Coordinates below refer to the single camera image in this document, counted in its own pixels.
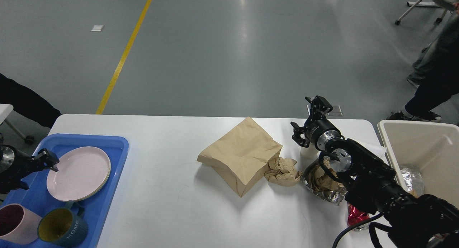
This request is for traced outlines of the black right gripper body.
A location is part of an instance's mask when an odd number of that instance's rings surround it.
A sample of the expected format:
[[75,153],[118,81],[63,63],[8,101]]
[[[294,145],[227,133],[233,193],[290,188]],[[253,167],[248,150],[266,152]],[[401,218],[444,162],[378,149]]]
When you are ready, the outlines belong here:
[[327,143],[341,138],[342,134],[328,119],[307,120],[304,124],[305,137],[319,151],[326,151]]

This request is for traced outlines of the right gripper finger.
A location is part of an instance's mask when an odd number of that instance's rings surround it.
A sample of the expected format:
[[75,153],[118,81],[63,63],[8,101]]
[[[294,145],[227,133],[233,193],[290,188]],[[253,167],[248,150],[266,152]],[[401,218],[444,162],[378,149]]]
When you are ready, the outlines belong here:
[[326,119],[326,114],[333,110],[333,106],[324,97],[310,98],[306,96],[305,100],[311,105],[306,123]]
[[308,138],[303,138],[302,135],[306,133],[308,127],[300,127],[297,123],[291,122],[290,125],[293,127],[292,140],[296,142],[300,147],[308,148],[310,140]]

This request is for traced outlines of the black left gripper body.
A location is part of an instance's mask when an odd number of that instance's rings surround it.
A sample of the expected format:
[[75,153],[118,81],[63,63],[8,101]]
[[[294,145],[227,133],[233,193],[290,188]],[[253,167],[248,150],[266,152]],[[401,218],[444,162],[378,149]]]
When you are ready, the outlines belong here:
[[32,173],[32,156],[10,145],[1,145],[0,156],[0,192],[8,194],[12,181],[22,181]]

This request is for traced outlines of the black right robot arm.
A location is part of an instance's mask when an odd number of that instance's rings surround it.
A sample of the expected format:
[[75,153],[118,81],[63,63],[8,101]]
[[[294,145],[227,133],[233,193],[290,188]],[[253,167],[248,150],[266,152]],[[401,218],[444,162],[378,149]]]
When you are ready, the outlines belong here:
[[333,110],[321,97],[305,97],[310,111],[300,127],[291,122],[292,139],[300,147],[313,145],[318,164],[331,180],[344,185],[345,200],[373,214],[369,224],[372,244],[380,248],[377,229],[388,234],[398,248],[457,248],[458,209],[446,200],[424,194],[415,197],[395,181],[396,172],[381,158],[353,139],[346,139],[328,119]]

